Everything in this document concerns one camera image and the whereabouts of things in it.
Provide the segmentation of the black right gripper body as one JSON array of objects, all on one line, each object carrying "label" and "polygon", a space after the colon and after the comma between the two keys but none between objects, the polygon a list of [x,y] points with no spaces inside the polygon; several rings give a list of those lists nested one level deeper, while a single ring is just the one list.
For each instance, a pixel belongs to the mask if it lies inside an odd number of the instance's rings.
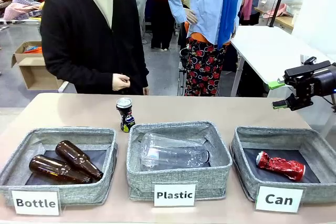
[{"label": "black right gripper body", "polygon": [[313,74],[308,79],[309,97],[325,97],[335,94],[335,62],[326,63],[325,67],[321,63],[311,65]]}]

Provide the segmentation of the person's right hand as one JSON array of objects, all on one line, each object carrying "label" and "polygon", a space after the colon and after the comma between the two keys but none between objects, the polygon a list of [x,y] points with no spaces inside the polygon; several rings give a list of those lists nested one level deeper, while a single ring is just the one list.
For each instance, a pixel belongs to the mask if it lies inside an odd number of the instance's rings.
[{"label": "person's right hand", "polygon": [[130,87],[130,78],[123,74],[112,74],[112,89],[113,91],[119,91]]}]

